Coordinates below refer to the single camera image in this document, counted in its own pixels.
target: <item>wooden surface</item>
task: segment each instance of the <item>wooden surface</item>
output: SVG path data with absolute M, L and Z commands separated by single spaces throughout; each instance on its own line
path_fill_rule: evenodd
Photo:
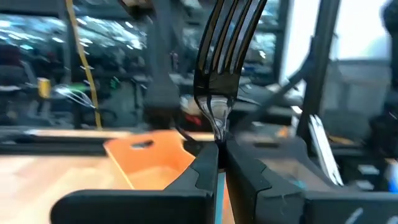
M 47 224 L 52 205 L 80 189 L 114 186 L 106 157 L 0 157 L 0 223 Z M 230 207 L 223 224 L 233 223 Z

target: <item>orange plastic piece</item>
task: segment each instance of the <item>orange plastic piece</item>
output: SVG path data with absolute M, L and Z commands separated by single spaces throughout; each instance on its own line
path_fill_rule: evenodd
M 149 145 L 134 147 L 142 143 Z M 104 148 L 118 168 L 116 181 L 119 189 L 163 190 L 195 159 L 183 148 L 183 139 L 174 130 L 112 139 L 104 143 Z M 224 189 L 226 207 L 229 206 L 229 197 L 226 186 Z

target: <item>metal fork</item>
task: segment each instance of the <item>metal fork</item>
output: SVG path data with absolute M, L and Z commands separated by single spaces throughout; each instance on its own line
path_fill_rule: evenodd
M 195 65 L 194 98 L 210 120 L 216 142 L 225 142 L 227 117 L 236 101 L 244 58 L 267 0 L 246 0 L 240 8 L 241 2 L 217 0 Z

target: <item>yellow cable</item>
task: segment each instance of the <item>yellow cable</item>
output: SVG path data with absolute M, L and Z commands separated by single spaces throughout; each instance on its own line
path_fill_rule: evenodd
M 91 74 L 91 70 L 90 70 L 90 67 L 89 67 L 88 62 L 87 62 L 87 58 L 86 58 L 86 55 L 85 55 L 85 49 L 80 44 L 79 33 L 78 33 L 78 30 L 77 30 L 78 24 L 77 24 L 77 20 L 76 20 L 75 11 L 73 10 L 73 0 L 65 0 L 65 1 L 66 1 L 66 4 L 67 4 L 69 18 L 70 18 L 70 20 L 72 22 L 73 35 L 75 36 L 75 41 L 76 41 L 77 50 L 78 50 L 78 53 L 79 53 L 79 56 L 80 56 L 80 60 L 81 60 L 83 66 L 85 68 L 85 73 L 86 73 L 86 76 L 87 76 L 87 80 L 90 83 L 91 100 L 93 101 L 93 104 L 94 104 L 95 108 L 98 109 L 97 91 L 95 89 L 93 75 Z M 98 129 L 102 129 L 101 116 L 100 116 L 100 114 L 97 111 L 95 111 L 94 113 L 95 113 L 95 124 L 96 124 Z

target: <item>white wall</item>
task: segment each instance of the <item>white wall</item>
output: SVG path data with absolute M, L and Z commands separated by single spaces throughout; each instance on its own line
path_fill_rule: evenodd
M 331 58 L 389 59 L 381 7 L 389 0 L 341 0 Z M 293 74 L 307 54 L 320 0 L 291 0 L 281 79 Z

